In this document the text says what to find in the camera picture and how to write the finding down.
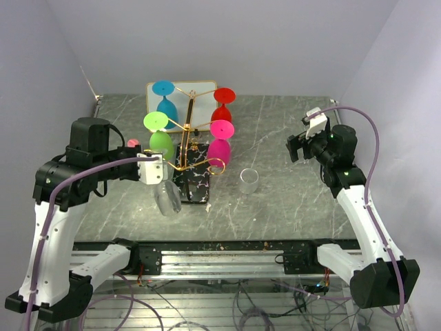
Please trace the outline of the pink plastic wine glass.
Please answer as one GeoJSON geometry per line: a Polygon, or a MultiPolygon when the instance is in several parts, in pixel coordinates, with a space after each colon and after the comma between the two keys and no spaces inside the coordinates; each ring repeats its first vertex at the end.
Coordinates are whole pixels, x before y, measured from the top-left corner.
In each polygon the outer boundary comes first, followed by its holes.
{"type": "Polygon", "coordinates": [[[209,144],[207,158],[211,166],[221,168],[222,162],[227,166],[231,159],[231,146],[229,139],[234,135],[235,129],[227,120],[216,120],[210,125],[210,132],[214,140],[209,144]]]}

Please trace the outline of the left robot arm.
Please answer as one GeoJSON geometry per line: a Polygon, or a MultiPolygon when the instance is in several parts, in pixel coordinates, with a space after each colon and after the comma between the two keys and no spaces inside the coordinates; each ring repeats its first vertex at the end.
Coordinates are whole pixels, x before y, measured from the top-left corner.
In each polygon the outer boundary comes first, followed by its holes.
{"type": "Polygon", "coordinates": [[[92,293],[117,272],[132,274],[141,264],[139,245],[115,239],[92,266],[70,269],[74,238],[91,194],[111,180],[138,181],[141,146],[121,144],[109,149],[116,127],[100,118],[82,117],[72,123],[65,152],[35,174],[35,232],[28,271],[22,286],[6,298],[8,310],[41,321],[58,323],[80,316],[92,293]]]}

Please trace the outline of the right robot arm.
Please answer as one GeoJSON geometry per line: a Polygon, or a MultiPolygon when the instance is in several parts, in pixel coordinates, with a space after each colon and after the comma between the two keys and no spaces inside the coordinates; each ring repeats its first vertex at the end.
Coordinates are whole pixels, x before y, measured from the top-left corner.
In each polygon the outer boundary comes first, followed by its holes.
{"type": "Polygon", "coordinates": [[[361,255],[346,252],[337,243],[324,243],[304,255],[308,271],[329,268],[349,285],[359,308],[405,305],[412,293],[420,268],[406,259],[388,235],[367,188],[367,179],[353,162],[356,131],[346,125],[326,127],[313,136],[303,132],[287,138],[291,161],[298,151],[321,166],[322,180],[343,208],[360,246],[361,255]]]}

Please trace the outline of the clear glass cup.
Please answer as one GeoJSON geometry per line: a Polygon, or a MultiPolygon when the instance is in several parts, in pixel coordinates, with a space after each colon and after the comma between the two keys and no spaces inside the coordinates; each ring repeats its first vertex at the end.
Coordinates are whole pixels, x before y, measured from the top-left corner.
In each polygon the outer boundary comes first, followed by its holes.
{"type": "Polygon", "coordinates": [[[166,162],[163,162],[163,179],[154,186],[154,199],[159,211],[165,217],[171,217],[181,211],[181,196],[177,185],[169,178],[166,162]]]}
{"type": "Polygon", "coordinates": [[[256,191],[259,182],[259,175],[255,169],[245,168],[240,172],[239,190],[243,194],[252,194],[256,191]]]}

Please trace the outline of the green plastic wine glass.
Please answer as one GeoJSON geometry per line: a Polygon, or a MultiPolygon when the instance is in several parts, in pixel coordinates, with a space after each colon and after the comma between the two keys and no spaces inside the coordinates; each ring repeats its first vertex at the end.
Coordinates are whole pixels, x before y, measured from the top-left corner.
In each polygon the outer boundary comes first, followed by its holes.
{"type": "Polygon", "coordinates": [[[169,118],[163,112],[149,112],[143,120],[143,125],[152,133],[150,150],[160,152],[163,158],[169,161],[174,155],[172,138],[165,131],[169,118]]]}

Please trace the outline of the gold wine glass rack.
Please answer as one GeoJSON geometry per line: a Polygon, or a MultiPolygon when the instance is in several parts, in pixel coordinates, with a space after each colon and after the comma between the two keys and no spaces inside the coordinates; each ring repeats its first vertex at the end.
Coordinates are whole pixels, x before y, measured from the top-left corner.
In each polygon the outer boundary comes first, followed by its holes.
{"type": "Polygon", "coordinates": [[[166,161],[174,169],[172,181],[180,190],[182,203],[207,203],[209,179],[217,174],[214,169],[219,169],[219,174],[225,171],[223,161],[223,166],[217,168],[210,165],[207,158],[209,144],[214,140],[210,132],[212,123],[208,123],[207,131],[191,129],[189,123],[186,123],[181,133],[168,133],[174,145],[174,155],[166,161]]]}

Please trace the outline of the red plastic wine glass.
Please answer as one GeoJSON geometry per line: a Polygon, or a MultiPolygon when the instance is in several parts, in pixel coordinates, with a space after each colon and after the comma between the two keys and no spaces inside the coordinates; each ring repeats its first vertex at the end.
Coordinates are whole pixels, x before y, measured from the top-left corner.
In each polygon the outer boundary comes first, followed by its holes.
{"type": "Polygon", "coordinates": [[[214,99],[220,104],[211,115],[211,122],[225,120],[232,122],[232,114],[227,107],[236,99],[236,93],[230,88],[218,88],[214,91],[214,99]]]}

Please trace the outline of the blue plastic wine glass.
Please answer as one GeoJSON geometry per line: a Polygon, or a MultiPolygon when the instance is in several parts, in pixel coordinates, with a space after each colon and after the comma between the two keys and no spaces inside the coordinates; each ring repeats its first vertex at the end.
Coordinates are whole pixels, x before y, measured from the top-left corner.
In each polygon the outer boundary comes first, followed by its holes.
{"type": "Polygon", "coordinates": [[[152,92],[162,97],[156,110],[164,113],[168,117],[169,122],[165,126],[165,129],[169,132],[173,130],[176,127],[176,123],[178,123],[178,110],[175,104],[168,99],[174,92],[174,89],[174,84],[166,80],[157,81],[152,86],[152,92]]]}

